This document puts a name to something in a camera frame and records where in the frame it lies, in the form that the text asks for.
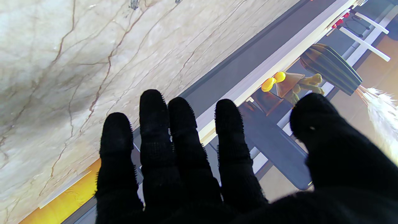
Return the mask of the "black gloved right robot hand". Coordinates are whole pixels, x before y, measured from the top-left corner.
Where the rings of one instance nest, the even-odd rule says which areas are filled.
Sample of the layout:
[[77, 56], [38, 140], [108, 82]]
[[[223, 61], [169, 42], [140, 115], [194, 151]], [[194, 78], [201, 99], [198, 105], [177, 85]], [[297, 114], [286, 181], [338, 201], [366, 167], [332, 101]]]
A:
[[243, 119], [230, 99], [216, 103], [221, 183], [182, 97], [168, 104], [155, 89], [139, 106], [143, 203], [131, 159], [133, 133], [123, 113], [105, 119], [95, 198], [97, 224], [396, 224], [397, 166], [340, 116], [323, 95], [300, 99], [290, 115], [308, 150], [313, 191], [272, 203], [253, 172]]

